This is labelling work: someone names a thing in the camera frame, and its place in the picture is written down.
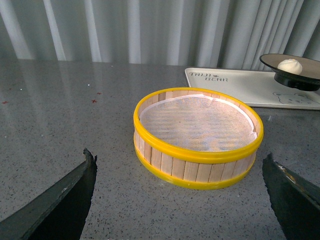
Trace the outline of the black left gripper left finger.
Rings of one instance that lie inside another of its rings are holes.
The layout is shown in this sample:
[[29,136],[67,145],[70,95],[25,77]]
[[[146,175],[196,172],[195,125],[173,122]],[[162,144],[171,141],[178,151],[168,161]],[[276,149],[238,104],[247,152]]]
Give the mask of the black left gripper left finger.
[[97,176],[97,157],[85,161],[23,208],[2,220],[2,240],[78,240],[88,216]]

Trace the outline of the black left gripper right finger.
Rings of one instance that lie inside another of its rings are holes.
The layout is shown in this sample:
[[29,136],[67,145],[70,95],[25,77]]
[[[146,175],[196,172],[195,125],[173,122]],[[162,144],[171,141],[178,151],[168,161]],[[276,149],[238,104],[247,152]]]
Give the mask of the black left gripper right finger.
[[262,175],[271,207],[288,240],[320,238],[320,188],[274,161],[262,162]]

